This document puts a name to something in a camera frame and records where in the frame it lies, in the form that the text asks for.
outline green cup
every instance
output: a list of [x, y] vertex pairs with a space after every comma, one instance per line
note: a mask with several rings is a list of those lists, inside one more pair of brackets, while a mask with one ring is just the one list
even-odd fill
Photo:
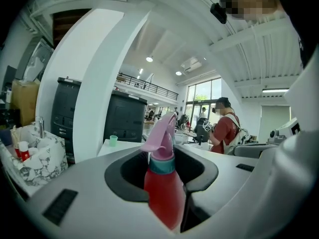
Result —
[[117, 140], [118, 140], [118, 137], [116, 135], [111, 135], [110, 136], [110, 147], [115, 147]]

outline red spray bottle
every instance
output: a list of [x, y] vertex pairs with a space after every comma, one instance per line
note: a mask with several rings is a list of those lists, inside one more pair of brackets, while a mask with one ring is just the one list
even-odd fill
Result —
[[175, 171], [173, 152], [175, 113], [167, 113], [155, 124], [142, 151], [151, 152], [144, 190], [149, 207], [171, 230], [178, 231], [183, 217], [185, 192]]

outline red shirt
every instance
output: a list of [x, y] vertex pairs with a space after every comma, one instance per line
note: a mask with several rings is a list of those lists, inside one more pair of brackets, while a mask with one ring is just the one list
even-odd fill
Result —
[[[235, 116], [235, 118], [239, 123], [239, 118], [234, 113], [229, 113]], [[224, 145], [223, 140], [225, 141], [225, 144], [228, 145], [230, 142], [235, 139], [237, 133], [239, 131], [239, 128], [235, 125], [235, 123], [228, 117], [222, 117], [220, 118], [219, 122], [215, 126], [215, 131], [213, 133], [214, 137], [220, 141], [220, 144], [217, 146], [213, 146], [210, 151], [217, 152], [224, 154]]]

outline balcony railing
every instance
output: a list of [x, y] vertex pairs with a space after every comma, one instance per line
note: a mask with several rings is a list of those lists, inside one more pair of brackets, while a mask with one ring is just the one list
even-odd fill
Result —
[[150, 91], [152, 93], [159, 94], [163, 97], [168, 97], [168, 98], [177, 100], [178, 93], [164, 89], [164, 88], [157, 86], [155, 84], [152, 84], [152, 83], [149, 83], [149, 82], [146, 82], [143, 80], [139, 80], [135, 77], [132, 77], [132, 76], [129, 76], [126, 74], [119, 73], [116, 77], [116, 81], [127, 84], [127, 85], [134, 86], [136, 88], [140, 88], [142, 90], [146, 90], [146, 91]]

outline white backpack strap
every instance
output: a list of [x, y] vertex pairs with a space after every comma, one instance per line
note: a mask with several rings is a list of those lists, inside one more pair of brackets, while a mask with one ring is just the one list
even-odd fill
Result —
[[235, 123], [235, 125], [236, 125], [240, 130], [242, 130], [241, 127], [240, 127], [239, 124], [238, 124], [237, 119], [235, 118], [235, 116], [234, 116], [233, 114], [226, 114], [225, 117], [230, 118], [230, 119]]

